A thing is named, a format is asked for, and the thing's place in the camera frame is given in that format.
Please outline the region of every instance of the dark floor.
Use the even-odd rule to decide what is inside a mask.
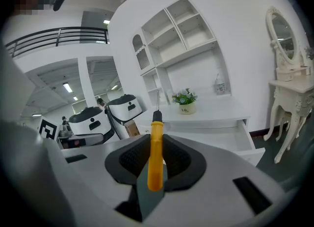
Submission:
[[[285,140],[287,132],[284,132],[278,142],[275,138],[278,132],[265,142],[262,136],[253,137],[255,147],[265,148],[265,154],[257,165],[257,168],[271,176],[277,182],[284,182],[287,179],[300,174],[300,171],[306,170],[308,163],[313,159],[314,152],[314,115],[307,119],[303,125],[299,138],[295,139],[291,145],[290,151],[285,151],[281,161],[274,163],[282,143]]]

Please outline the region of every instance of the black rectangular slot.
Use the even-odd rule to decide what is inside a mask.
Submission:
[[[71,163],[71,162],[81,161],[81,160],[86,159],[86,158],[87,158],[86,155],[78,154],[78,155],[66,157],[65,160],[66,160],[68,163]]]
[[[234,184],[241,192],[247,203],[255,214],[259,214],[271,206],[271,202],[247,177],[240,177],[233,180]]]
[[[89,129],[93,130],[93,129],[97,128],[98,126],[100,126],[100,121],[95,121],[89,125]]]
[[[135,104],[132,104],[132,105],[128,106],[128,110],[129,110],[129,111],[132,110],[132,109],[134,109],[134,108],[135,108]]]

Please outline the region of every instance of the white tabletop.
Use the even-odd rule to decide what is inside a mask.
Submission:
[[[179,114],[179,105],[160,106],[162,121],[169,123],[177,122],[223,122],[248,119],[249,113],[232,96],[216,97],[214,99],[199,100],[195,102],[197,111],[192,115]],[[156,108],[148,109],[136,117],[137,122],[152,122],[153,112]]]
[[[314,89],[314,75],[300,76],[291,81],[271,80],[269,84],[303,94]]]

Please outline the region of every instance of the flower pot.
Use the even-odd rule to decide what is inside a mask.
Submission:
[[[187,104],[187,105],[180,105],[179,104],[179,112],[182,115],[194,114],[196,112],[196,106],[193,102],[190,104]]]

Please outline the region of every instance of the oval mirror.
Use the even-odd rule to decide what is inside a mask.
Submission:
[[[292,60],[295,52],[292,30],[287,21],[281,15],[273,13],[271,18],[275,33],[277,35],[277,40],[286,56]]]

